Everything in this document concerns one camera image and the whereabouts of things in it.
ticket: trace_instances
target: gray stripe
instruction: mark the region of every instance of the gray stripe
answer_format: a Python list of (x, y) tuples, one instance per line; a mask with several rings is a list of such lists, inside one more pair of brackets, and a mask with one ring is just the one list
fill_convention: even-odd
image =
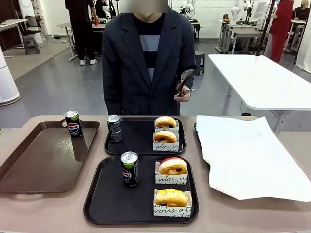
[(139, 38), (143, 51), (157, 51), (160, 35), (140, 35)]
[(149, 73), (149, 76), (150, 76), (150, 81), (152, 81), (152, 77), (154, 75), (154, 68), (148, 68), (148, 73)]

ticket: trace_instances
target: donut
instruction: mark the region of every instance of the donut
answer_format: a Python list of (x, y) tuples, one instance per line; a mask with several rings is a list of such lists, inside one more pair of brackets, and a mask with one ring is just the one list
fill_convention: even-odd
[(182, 191), (176, 189), (164, 189), (155, 195), (155, 204), (169, 207), (185, 207), (188, 197)]
[(177, 157), (168, 158), (162, 161), (159, 172), (165, 175), (182, 175), (187, 173), (187, 163)]
[(174, 118), (161, 116), (155, 120), (155, 126), (163, 129), (175, 128), (177, 126)]
[(177, 142), (177, 137), (173, 132), (159, 131), (154, 134), (154, 141), (172, 143)]

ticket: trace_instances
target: gray stool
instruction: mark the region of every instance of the gray stool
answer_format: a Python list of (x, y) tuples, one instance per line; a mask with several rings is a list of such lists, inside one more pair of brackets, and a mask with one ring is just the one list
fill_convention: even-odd
[(25, 48), (25, 54), (28, 55), (28, 54), (39, 54), (41, 53), (40, 49), (39, 49), (39, 46), (34, 38), (33, 35), (25, 35), (23, 36), (23, 44), (24, 44), (24, 48)]
[(204, 64), (205, 64), (205, 53), (200, 51), (195, 51), (195, 61), (198, 68), (195, 71), (195, 75), (200, 75), (200, 72), (204, 73)]

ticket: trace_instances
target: red dress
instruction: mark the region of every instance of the red dress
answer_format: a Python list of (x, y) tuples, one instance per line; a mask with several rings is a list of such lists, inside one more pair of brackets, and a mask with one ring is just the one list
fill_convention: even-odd
[(288, 30), (291, 26), (293, 3), (292, 0), (281, 0), (277, 5), (277, 19), (274, 19), (271, 25), (272, 50), (270, 59), (276, 63), (279, 63), (281, 59)]

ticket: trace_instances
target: brown tray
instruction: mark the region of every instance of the brown tray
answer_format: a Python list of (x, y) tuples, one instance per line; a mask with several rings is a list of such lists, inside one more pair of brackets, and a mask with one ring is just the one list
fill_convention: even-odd
[(100, 123), (80, 120), (84, 136), (72, 140), (63, 122), (41, 122), (22, 141), (0, 167), (0, 192), (66, 192), (76, 184)]

